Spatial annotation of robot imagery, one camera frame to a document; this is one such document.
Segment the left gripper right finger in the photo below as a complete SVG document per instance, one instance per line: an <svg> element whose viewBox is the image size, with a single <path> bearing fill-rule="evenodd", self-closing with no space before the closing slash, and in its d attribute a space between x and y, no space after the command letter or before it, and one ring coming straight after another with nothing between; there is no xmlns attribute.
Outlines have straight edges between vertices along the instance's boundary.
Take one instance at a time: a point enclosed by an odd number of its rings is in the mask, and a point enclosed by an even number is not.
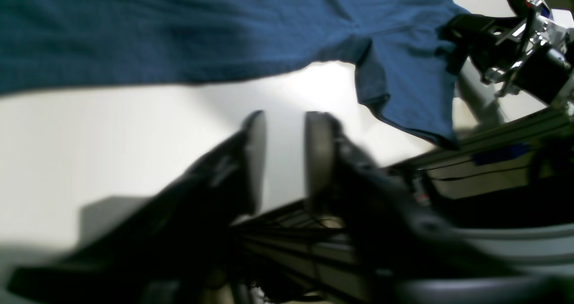
<svg viewBox="0 0 574 304"><path fill-rule="evenodd" d="M305 114L307 206L342 220L372 304L571 304L564 278L521 273L464 240L377 167L329 113Z"/></svg>

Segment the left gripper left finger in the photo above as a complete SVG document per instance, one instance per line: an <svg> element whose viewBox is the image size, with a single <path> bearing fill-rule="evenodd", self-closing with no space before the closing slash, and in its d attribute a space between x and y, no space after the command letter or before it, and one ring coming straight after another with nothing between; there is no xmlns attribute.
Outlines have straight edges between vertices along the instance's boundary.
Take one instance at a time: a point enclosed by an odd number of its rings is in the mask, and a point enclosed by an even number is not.
<svg viewBox="0 0 574 304"><path fill-rule="evenodd" d="M257 110L111 231L56 261L16 267L8 291L41 304L199 302L228 228L260 208L265 152Z"/></svg>

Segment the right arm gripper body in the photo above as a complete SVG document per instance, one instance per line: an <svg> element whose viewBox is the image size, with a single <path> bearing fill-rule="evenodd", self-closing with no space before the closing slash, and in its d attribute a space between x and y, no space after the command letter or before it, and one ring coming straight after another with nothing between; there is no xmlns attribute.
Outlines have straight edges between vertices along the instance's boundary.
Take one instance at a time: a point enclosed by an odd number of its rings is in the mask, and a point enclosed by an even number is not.
<svg viewBox="0 0 574 304"><path fill-rule="evenodd" d="M499 96L526 91L546 106L573 106L573 27L544 16L543 0L523 0L522 14L459 14L444 36L468 53L482 83Z"/></svg>

